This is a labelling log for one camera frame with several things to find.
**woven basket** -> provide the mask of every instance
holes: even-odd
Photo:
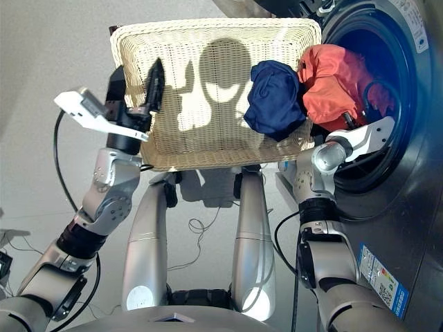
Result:
[[[157,57],[165,69],[161,112],[154,116],[146,163],[156,171],[232,167],[293,160],[312,147],[306,123],[276,142],[243,120],[251,67],[274,59],[297,69],[320,28],[309,19],[197,19],[134,24],[111,36],[123,65],[128,106],[145,100],[147,72]]]

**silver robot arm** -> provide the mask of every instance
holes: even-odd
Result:
[[[297,266],[303,285],[312,289],[325,331],[406,331],[370,289],[358,285],[359,267],[338,221],[334,173],[344,161],[380,150],[394,127],[382,120],[353,131],[335,131],[323,145],[296,161],[293,194],[300,210]]]
[[[154,64],[150,78],[148,84],[155,82],[148,87],[155,89],[148,93],[143,107],[126,107],[122,67],[111,76],[106,106],[85,88],[61,93],[55,99],[83,127],[109,133],[107,147],[98,153],[91,188],[72,222],[46,249],[17,296],[0,302],[0,331],[43,332],[50,320],[64,319],[87,282],[84,273],[97,252],[131,211],[142,163],[137,154],[141,140],[147,139],[150,111],[159,110],[163,92],[161,63]]]

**label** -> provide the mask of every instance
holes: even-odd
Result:
[[[410,33],[415,42],[417,53],[424,52],[429,48],[428,36],[424,30],[424,24],[420,11],[413,0],[389,0],[403,15],[409,26]]]
[[[359,267],[361,275],[370,283],[386,306],[396,316],[403,318],[409,292],[363,243],[360,245]]]

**gray floor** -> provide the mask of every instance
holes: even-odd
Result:
[[[52,132],[58,112],[53,98],[65,89],[85,85],[103,99],[114,67],[108,26],[223,14],[210,0],[2,0],[0,12],[0,228],[25,231],[27,240],[44,250],[73,216],[53,166]],[[60,163],[77,203],[89,188],[97,150],[104,143],[104,134],[82,129],[72,120],[62,123]],[[265,169],[266,199],[268,207],[274,209],[270,214],[273,229],[291,213],[275,188],[275,171],[275,165]],[[98,317],[110,313],[120,302],[126,239],[136,206],[152,176],[151,172],[143,173],[132,214],[102,249],[104,272],[93,299],[98,308],[92,307]],[[189,203],[180,197],[179,206],[168,211],[170,265],[190,261],[197,253],[197,236],[189,232],[188,219],[197,217],[207,224],[216,210],[205,208],[201,201]],[[228,287],[237,214],[236,206],[221,209],[214,226],[205,234],[199,260],[186,270],[168,275],[173,289]],[[282,247],[288,255],[295,250],[296,230],[296,222],[282,229]],[[27,248],[20,236],[11,241],[17,248]],[[39,255],[9,245],[4,248],[14,257],[10,285],[16,291]],[[87,277],[90,282],[84,294],[93,283],[94,268]],[[293,277],[280,260],[277,278],[278,305],[268,323],[290,331]],[[309,293],[300,296],[298,330],[312,331],[310,319],[316,316],[312,298]],[[85,311],[75,324],[92,319],[91,312]]]

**blue cloth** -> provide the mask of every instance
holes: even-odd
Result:
[[[297,101],[296,73],[286,64],[267,60],[252,67],[251,80],[249,108],[243,118],[253,130],[277,141],[285,139],[306,120]]]

